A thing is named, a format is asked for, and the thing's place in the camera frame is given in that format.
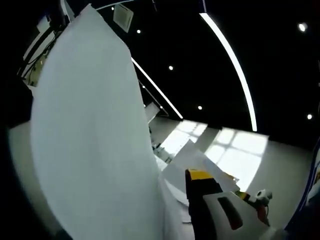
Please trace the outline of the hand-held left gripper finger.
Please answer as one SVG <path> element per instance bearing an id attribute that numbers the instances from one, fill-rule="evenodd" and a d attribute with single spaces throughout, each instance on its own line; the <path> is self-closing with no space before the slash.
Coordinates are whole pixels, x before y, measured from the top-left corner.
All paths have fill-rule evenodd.
<path id="1" fill-rule="evenodd" d="M 185 187 L 197 240 L 260 240 L 270 228 L 258 219 L 257 208 L 223 191 L 206 171 L 187 169 Z"/>

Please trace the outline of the person's right hand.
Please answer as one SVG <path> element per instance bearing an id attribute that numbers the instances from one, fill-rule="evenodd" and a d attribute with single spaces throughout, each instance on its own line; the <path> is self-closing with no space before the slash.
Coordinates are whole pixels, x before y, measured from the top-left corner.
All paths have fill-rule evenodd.
<path id="1" fill-rule="evenodd" d="M 258 219 L 264 224 L 266 224 L 267 226 L 269 226 L 270 225 L 268 220 L 269 207 L 264 206 L 263 204 L 260 204 L 257 206 L 256 211 L 257 211 Z"/>

